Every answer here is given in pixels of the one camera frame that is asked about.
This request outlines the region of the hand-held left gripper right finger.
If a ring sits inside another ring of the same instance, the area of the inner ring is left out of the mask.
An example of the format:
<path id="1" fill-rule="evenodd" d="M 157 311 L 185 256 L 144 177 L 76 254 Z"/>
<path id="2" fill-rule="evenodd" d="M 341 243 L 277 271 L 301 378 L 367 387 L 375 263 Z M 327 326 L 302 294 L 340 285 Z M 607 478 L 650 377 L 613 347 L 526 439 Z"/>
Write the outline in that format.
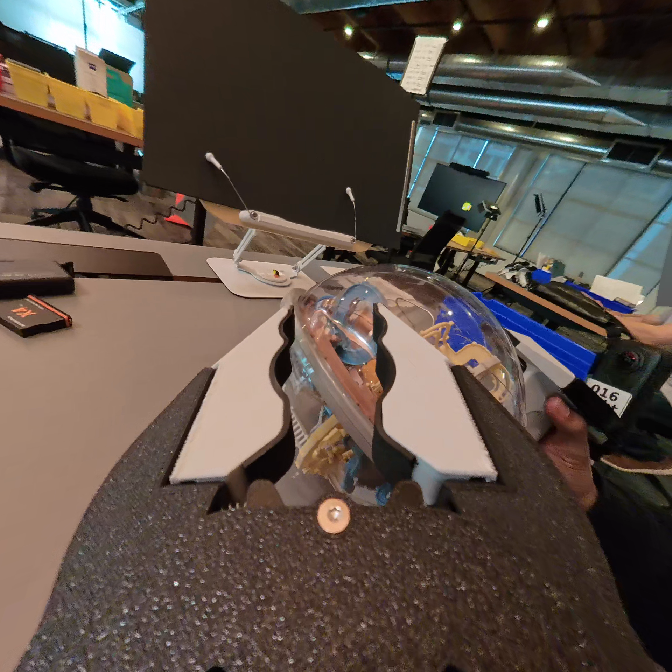
<path id="1" fill-rule="evenodd" d="M 446 483 L 495 482 L 498 472 L 456 374 L 483 387 L 382 303 L 373 308 L 375 371 L 382 386 L 374 413 L 372 460 L 396 486 L 411 481 L 426 506 Z"/>

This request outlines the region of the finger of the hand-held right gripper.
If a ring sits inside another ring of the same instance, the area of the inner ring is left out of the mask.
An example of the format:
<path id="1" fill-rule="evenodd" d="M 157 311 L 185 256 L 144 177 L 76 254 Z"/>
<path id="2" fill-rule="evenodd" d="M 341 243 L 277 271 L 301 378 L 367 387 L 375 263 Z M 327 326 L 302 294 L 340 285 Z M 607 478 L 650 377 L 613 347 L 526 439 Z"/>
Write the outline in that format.
<path id="1" fill-rule="evenodd" d="M 523 385 L 526 393 L 552 393 L 565 390 L 576 376 L 531 337 L 512 331 L 517 356 L 525 363 Z"/>

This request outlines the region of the clear plastic maze ball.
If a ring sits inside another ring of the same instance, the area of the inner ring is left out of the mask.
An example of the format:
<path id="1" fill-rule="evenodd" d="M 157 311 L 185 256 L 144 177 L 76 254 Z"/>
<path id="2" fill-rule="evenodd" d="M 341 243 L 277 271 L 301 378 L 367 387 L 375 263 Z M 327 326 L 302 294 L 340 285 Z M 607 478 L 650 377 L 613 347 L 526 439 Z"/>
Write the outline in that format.
<path id="1" fill-rule="evenodd" d="M 385 307 L 449 361 L 463 367 L 522 427 L 522 367 L 492 312 L 468 290 L 399 266 L 343 270 L 293 301 L 292 373 L 284 386 L 297 442 L 295 466 L 309 483 L 359 505 L 384 507 L 394 486 L 372 460 L 375 371 L 373 308 Z"/>

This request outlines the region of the person's right forearm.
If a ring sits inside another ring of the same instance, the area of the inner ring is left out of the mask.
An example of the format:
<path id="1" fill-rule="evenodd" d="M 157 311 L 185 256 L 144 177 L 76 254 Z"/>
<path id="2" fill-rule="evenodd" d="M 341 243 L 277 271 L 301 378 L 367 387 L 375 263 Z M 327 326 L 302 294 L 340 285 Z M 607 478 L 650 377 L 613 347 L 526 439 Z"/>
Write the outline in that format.
<path id="1" fill-rule="evenodd" d="M 650 658 L 671 670 L 671 511 L 651 507 L 592 468 L 587 516 L 630 625 Z"/>

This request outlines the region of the person's right hand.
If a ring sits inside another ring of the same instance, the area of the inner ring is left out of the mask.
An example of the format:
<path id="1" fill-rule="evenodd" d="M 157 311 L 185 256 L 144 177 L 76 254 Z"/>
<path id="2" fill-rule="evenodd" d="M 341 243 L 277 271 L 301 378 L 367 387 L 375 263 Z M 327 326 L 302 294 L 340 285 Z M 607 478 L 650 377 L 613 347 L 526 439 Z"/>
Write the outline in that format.
<path id="1" fill-rule="evenodd" d="M 589 454 L 589 436 L 584 419 L 560 397 L 549 397 L 545 412 L 552 428 L 540 446 L 567 483 L 577 503 L 589 511 L 597 501 Z"/>

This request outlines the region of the blue plastic bin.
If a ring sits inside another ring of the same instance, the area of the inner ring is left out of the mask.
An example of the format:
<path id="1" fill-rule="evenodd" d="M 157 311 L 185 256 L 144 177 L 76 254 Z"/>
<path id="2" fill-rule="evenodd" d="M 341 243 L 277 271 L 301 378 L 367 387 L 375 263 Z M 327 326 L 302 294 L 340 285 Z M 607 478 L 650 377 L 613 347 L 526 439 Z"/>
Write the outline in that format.
<path id="1" fill-rule="evenodd" d="M 577 378 L 586 380 L 590 377 L 597 360 L 595 353 L 497 300 L 485 298 L 481 292 L 475 292 L 474 296 L 484 303 L 503 328 L 532 338 Z"/>

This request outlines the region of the black bag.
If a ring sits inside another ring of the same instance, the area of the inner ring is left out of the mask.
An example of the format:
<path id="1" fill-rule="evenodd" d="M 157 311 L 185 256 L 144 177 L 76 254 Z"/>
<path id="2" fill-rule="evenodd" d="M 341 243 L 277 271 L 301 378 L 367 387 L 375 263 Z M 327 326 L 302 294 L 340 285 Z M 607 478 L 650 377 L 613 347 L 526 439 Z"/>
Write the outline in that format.
<path id="1" fill-rule="evenodd" d="M 625 325 L 596 300 L 569 283 L 537 283 L 532 292 L 571 313 L 604 328 L 610 338 L 632 337 Z"/>

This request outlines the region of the white paper stack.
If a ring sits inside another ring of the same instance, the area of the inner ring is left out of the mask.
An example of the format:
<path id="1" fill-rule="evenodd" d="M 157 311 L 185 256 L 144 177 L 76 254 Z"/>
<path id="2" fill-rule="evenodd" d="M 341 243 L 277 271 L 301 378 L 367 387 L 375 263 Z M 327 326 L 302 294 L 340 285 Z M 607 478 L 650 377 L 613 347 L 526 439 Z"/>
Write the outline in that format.
<path id="1" fill-rule="evenodd" d="M 644 300 L 641 285 L 602 275 L 595 276 L 590 291 L 607 300 L 633 306 L 638 306 Z"/>

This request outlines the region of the black office chair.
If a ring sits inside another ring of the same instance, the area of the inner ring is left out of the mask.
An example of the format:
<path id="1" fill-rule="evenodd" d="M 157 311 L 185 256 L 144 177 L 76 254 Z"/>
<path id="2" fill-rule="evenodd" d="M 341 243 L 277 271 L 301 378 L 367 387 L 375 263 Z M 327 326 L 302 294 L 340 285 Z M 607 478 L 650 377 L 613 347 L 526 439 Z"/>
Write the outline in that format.
<path id="1" fill-rule="evenodd" d="M 134 229 L 115 223 L 109 216 L 96 212 L 91 200 L 115 199 L 127 202 L 127 196 L 138 193 L 139 183 L 135 177 L 115 167 L 105 167 L 82 161 L 18 147 L 12 142 L 5 145 L 9 162 L 17 169 L 34 178 L 30 191 L 62 191 L 71 194 L 74 206 L 57 210 L 54 214 L 32 216 L 27 225 L 48 227 L 62 223 L 76 223 L 80 231 L 93 233 L 93 224 L 116 234 L 144 239 Z"/>
<path id="2" fill-rule="evenodd" d="M 442 251 L 465 223 L 465 217 L 445 211 L 413 246 L 408 255 L 408 265 L 433 272 Z"/>

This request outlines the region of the black monitor screen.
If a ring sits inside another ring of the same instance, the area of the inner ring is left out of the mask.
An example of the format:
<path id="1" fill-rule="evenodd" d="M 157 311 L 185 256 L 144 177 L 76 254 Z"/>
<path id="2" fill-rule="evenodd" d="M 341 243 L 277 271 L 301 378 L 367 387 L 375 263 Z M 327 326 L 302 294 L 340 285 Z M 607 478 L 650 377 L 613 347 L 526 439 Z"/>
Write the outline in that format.
<path id="1" fill-rule="evenodd" d="M 506 182 L 490 178 L 485 171 L 438 163 L 416 208 L 436 217 L 450 211 L 464 219 L 466 229 L 478 232 L 486 220 L 486 212 L 479 209 L 479 204 L 497 205 L 506 187 Z"/>

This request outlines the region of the black battery orange mark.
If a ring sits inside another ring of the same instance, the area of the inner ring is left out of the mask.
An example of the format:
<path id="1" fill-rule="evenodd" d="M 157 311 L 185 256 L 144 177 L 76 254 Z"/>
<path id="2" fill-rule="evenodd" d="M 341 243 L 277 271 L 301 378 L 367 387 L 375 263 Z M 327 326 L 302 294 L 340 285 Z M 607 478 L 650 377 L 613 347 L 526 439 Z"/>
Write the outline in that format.
<path id="1" fill-rule="evenodd" d="M 1 326 L 22 338 L 72 326 L 70 315 L 37 296 L 1 301 Z"/>

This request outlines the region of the black power bank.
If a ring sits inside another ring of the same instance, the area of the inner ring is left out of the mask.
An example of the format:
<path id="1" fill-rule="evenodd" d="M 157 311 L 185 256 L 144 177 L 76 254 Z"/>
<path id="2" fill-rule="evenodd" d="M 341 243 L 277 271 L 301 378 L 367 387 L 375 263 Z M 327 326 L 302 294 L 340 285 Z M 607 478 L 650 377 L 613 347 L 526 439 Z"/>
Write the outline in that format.
<path id="1" fill-rule="evenodd" d="M 75 279 L 56 261 L 1 260 L 1 300 L 26 298 L 29 295 L 66 296 L 75 290 Z"/>

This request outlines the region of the black backdrop board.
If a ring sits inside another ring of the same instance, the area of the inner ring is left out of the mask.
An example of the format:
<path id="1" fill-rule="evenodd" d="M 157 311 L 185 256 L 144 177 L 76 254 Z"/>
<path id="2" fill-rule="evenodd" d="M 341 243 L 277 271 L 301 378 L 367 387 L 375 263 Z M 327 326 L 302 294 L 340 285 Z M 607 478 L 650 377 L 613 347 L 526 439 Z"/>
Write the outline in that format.
<path id="1" fill-rule="evenodd" d="M 419 105 L 281 1 L 147 1 L 142 178 L 397 247 Z"/>

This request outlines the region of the green box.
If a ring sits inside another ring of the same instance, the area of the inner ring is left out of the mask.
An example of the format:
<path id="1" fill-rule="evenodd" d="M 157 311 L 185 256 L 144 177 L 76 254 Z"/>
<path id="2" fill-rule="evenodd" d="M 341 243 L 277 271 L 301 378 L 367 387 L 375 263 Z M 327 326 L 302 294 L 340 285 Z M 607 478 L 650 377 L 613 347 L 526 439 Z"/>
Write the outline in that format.
<path id="1" fill-rule="evenodd" d="M 114 99 L 131 109 L 134 108 L 133 80 L 128 73 L 107 65 L 106 86 L 108 98 Z"/>

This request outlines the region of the white sign card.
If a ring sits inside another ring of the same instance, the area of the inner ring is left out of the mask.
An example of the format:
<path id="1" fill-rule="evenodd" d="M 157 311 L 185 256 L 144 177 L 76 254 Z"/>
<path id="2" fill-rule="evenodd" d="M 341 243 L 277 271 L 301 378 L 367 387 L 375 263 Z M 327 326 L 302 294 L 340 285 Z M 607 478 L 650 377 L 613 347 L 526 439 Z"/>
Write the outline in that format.
<path id="1" fill-rule="evenodd" d="M 78 88 L 108 98 L 107 65 L 102 58 L 77 46 L 74 55 L 75 84 Z"/>

